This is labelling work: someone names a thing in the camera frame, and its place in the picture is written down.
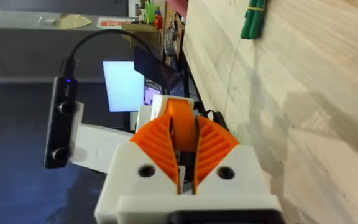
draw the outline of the green marker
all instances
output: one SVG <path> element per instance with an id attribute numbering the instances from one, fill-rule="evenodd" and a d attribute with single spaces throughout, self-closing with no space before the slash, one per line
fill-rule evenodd
<path id="1" fill-rule="evenodd" d="M 266 0 L 250 0 L 246 21 L 241 30 L 242 39 L 259 39 L 262 34 L 262 19 Z"/>

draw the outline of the paper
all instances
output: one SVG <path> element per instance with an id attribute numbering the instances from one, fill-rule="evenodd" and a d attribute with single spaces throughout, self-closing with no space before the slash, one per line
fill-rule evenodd
<path id="1" fill-rule="evenodd" d="M 62 14 L 55 26 L 60 29 L 76 29 L 91 24 L 92 21 L 81 15 Z"/>
<path id="2" fill-rule="evenodd" d="M 114 17 L 100 17 L 98 19 L 99 29 L 122 29 L 122 23 L 131 23 L 133 19 L 129 18 L 114 18 Z"/>

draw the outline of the wood grain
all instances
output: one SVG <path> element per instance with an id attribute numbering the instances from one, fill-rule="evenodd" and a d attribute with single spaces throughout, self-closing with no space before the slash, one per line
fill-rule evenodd
<path id="1" fill-rule="evenodd" d="M 358 223 L 358 1 L 189 1 L 183 49 L 207 109 L 255 148 L 288 223 Z"/>

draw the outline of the computer monitor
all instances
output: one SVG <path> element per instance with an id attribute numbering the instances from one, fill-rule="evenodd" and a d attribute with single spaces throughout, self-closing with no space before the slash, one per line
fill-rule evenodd
<path id="1" fill-rule="evenodd" d="M 133 61 L 103 61 L 110 112 L 138 111 L 144 104 L 145 78 Z"/>
<path id="2" fill-rule="evenodd" d="M 152 105 L 153 104 L 153 96 L 154 95 L 161 95 L 160 90 L 156 90 L 150 86 L 144 87 L 144 104 L 145 105 Z"/>

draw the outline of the black screw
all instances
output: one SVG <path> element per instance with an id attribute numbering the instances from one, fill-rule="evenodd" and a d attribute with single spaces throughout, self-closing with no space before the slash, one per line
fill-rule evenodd
<path id="1" fill-rule="evenodd" d="M 230 180 L 234 178 L 234 171 L 230 167 L 220 167 L 218 169 L 218 176 L 224 180 Z"/>
<path id="2" fill-rule="evenodd" d="M 152 165 L 143 165 L 137 172 L 141 177 L 151 177 L 155 174 L 155 168 Z"/>

